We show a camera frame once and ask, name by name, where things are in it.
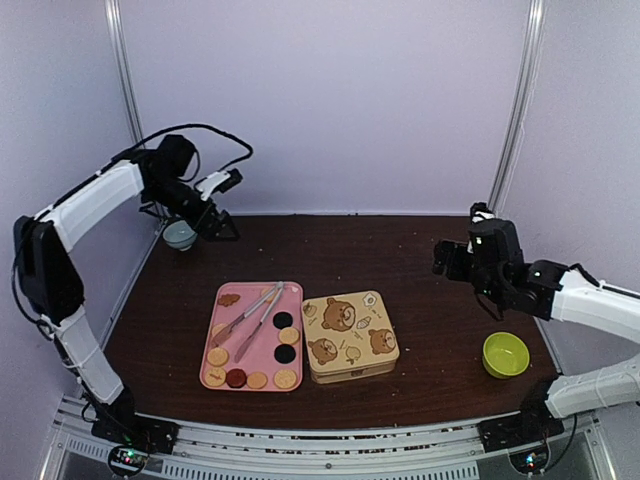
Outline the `silver tin lid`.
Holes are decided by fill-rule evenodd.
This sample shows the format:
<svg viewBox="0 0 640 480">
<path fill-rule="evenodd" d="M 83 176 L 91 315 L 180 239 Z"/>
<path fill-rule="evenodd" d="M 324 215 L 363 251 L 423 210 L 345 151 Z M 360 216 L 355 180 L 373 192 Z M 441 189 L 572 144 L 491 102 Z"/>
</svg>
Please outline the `silver tin lid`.
<svg viewBox="0 0 640 480">
<path fill-rule="evenodd" d="M 394 327 L 375 290 L 307 299 L 302 314 L 310 371 L 342 372 L 399 358 Z"/>
</svg>

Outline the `gold cookie tin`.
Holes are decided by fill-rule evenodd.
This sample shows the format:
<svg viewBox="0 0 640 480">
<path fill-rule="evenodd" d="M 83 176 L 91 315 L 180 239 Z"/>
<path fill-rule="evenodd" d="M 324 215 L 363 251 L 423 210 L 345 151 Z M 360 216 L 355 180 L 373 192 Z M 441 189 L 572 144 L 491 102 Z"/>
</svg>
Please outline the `gold cookie tin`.
<svg viewBox="0 0 640 480">
<path fill-rule="evenodd" d="M 319 374 L 311 370 L 310 376 L 315 383 L 325 385 L 387 374 L 392 372 L 395 369 L 395 366 L 396 362 L 391 361 L 387 363 L 370 365 L 363 368 L 354 368 L 342 372 L 325 374 Z"/>
</svg>

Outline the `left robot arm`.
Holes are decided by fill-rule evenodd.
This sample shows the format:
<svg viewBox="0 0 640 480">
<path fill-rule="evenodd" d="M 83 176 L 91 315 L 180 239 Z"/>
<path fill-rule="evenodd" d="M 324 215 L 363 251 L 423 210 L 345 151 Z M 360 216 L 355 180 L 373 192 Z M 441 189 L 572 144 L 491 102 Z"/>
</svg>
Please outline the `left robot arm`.
<svg viewBox="0 0 640 480">
<path fill-rule="evenodd" d="M 139 141 L 122 150 L 38 213 L 18 218 L 13 227 L 11 286 L 18 309 L 54 344 L 90 401 L 110 408 L 104 425 L 123 444 L 137 442 L 144 424 L 130 411 L 130 390 L 107 360 L 89 318 L 82 276 L 110 275 L 113 270 L 87 242 L 105 232 L 109 217 L 134 199 L 164 207 L 207 241 L 233 227 L 214 197 L 241 182 L 237 166 L 251 158 L 254 149 L 220 131 L 219 136 L 243 147 L 244 153 L 204 177 L 189 177 L 186 172 L 199 152 L 183 136 L 187 128 L 178 125 L 152 134 L 159 142 L 155 147 Z"/>
</svg>

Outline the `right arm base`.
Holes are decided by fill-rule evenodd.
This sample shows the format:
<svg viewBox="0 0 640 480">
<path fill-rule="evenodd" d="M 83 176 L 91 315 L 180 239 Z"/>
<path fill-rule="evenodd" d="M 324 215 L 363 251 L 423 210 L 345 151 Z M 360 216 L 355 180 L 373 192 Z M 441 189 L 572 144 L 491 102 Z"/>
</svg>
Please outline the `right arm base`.
<svg viewBox="0 0 640 480">
<path fill-rule="evenodd" d="M 518 473 L 534 476 L 551 467 L 549 440 L 564 432 L 564 423 L 529 411 L 481 421 L 477 430 L 485 453 L 506 452 Z"/>
</svg>

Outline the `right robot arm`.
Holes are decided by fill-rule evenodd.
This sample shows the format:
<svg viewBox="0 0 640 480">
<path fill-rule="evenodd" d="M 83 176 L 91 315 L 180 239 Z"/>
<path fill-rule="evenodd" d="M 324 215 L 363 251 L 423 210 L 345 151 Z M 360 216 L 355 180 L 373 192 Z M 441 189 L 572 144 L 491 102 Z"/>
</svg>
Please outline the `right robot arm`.
<svg viewBox="0 0 640 480">
<path fill-rule="evenodd" d="M 639 341 L 638 293 L 596 279 L 581 264 L 528 262 L 515 225 L 497 218 L 471 223 L 465 242 L 438 241 L 433 271 L 468 283 L 495 319 L 515 311 L 541 321 L 580 325 L 628 342 Z M 574 375 L 560 375 L 534 393 L 513 419 L 519 440 L 535 440 L 551 424 L 585 411 L 639 400 L 639 358 Z"/>
</svg>

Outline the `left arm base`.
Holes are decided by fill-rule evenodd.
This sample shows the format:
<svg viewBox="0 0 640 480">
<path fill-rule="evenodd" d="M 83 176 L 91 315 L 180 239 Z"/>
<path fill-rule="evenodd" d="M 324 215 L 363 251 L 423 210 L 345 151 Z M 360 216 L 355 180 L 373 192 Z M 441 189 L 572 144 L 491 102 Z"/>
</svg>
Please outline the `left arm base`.
<svg viewBox="0 0 640 480">
<path fill-rule="evenodd" d="M 107 454 L 107 466 L 113 474 L 130 478 L 140 474 L 152 455 L 173 452 L 179 426 L 170 421 L 136 416 L 132 429 L 126 429 L 113 420 L 98 418 L 93 421 L 94 437 L 114 443 Z"/>
</svg>

